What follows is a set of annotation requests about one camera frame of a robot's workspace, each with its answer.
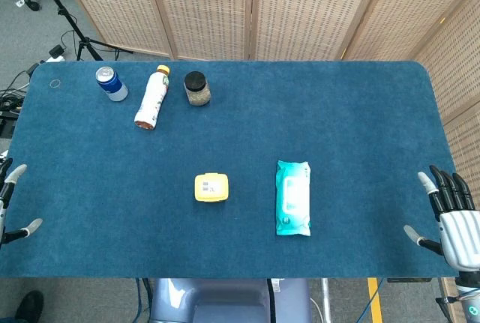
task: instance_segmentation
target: yellow container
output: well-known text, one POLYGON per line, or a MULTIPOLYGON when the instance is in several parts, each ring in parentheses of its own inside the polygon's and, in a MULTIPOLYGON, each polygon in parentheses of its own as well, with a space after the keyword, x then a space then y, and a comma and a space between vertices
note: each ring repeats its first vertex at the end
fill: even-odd
POLYGON ((221 202, 228 198, 228 177, 222 173, 205 173, 195 177, 195 199, 221 202))

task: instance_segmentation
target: floor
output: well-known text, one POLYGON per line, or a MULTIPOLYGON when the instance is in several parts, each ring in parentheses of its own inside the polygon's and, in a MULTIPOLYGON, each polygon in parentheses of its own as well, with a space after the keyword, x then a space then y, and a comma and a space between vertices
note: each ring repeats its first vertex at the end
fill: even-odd
MULTIPOLYGON (((42 6, 31 12, 18 0, 0 0, 0 89, 6 88, 15 75, 36 61, 48 59, 48 51, 60 43, 60 36, 71 29, 65 18, 58 16, 52 0, 35 0, 42 6)), ((62 0, 78 19, 85 35, 96 38, 92 25, 75 0, 62 0)), ((75 57, 71 34, 64 37, 67 60, 75 57)), ((113 59, 113 52, 100 52, 104 59, 113 59)), ((92 59, 84 52, 83 59, 92 59)), ((120 60, 156 60, 152 55, 122 53, 120 60)), ((15 87, 28 82, 22 75, 15 87)), ((0 151, 8 149, 10 141, 0 139, 0 151)), ((369 300, 366 279, 329 280, 331 318, 333 322, 356 322, 369 300)), ((31 289, 45 295, 41 323, 60 322, 131 322, 137 312, 137 288, 132 279, 87 278, 9 278, 0 279, 0 317, 14 314, 22 296, 31 289)), ((310 280, 310 293, 321 306, 320 280, 310 280)), ((380 294, 382 320, 390 323, 446 322, 434 298, 440 296, 439 282, 386 283, 380 294)), ((313 322, 320 322, 312 307, 313 322)), ((147 322, 144 312, 140 322, 147 322)), ((370 312, 363 322, 372 322, 370 312)))

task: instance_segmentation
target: soda can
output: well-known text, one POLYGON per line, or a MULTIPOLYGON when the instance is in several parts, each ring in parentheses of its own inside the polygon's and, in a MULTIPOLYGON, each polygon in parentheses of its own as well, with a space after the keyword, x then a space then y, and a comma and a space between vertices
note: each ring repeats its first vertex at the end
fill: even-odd
POLYGON ((119 75, 111 67, 98 68, 95 74, 98 85, 110 100, 119 102, 128 95, 127 86, 120 82, 119 75))

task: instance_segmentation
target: black shoe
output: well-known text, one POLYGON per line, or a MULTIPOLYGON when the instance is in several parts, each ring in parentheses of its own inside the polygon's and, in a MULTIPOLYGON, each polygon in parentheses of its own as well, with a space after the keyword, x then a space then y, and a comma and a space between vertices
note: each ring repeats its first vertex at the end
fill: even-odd
POLYGON ((23 297, 18 310, 16 310, 15 319, 24 319, 28 323, 38 323, 44 308, 43 296, 39 291, 27 293, 27 295, 23 297))

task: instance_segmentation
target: wet wipes package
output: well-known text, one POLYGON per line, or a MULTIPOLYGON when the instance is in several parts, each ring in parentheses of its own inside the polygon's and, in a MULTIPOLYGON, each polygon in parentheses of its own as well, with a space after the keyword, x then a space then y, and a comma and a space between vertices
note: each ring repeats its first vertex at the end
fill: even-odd
POLYGON ((277 163, 277 235, 310 236, 310 166, 277 163))

